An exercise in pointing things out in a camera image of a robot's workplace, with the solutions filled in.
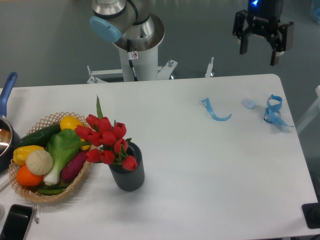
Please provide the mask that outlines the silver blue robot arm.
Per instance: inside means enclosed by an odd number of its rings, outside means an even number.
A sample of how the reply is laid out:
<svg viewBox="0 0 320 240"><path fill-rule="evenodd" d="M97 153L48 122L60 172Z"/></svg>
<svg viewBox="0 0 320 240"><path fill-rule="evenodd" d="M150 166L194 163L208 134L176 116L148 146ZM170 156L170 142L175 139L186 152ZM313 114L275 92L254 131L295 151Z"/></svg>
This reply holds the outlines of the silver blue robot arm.
<svg viewBox="0 0 320 240"><path fill-rule="evenodd" d="M240 42L241 55L248 50L251 34L269 42L272 66L280 53L292 47L294 23L281 22L283 4L282 0L250 0L246 9L235 13L232 34ZM164 38L164 25L150 12L148 0L94 0L92 10L91 29L127 52L150 50Z"/></svg>

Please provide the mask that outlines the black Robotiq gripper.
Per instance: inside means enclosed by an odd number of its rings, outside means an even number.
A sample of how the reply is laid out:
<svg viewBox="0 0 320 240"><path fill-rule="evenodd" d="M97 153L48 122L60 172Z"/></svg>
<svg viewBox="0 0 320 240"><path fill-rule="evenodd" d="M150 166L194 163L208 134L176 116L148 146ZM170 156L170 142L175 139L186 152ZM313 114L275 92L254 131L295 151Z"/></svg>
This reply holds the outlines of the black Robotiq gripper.
<svg viewBox="0 0 320 240"><path fill-rule="evenodd" d="M283 4L283 0L249 0L247 11L235 13L232 34L240 41L241 55L248 50L248 37L251 34L264 37L269 42L272 48L271 66L279 62L282 52L292 48L294 22L279 25Z"/></svg>

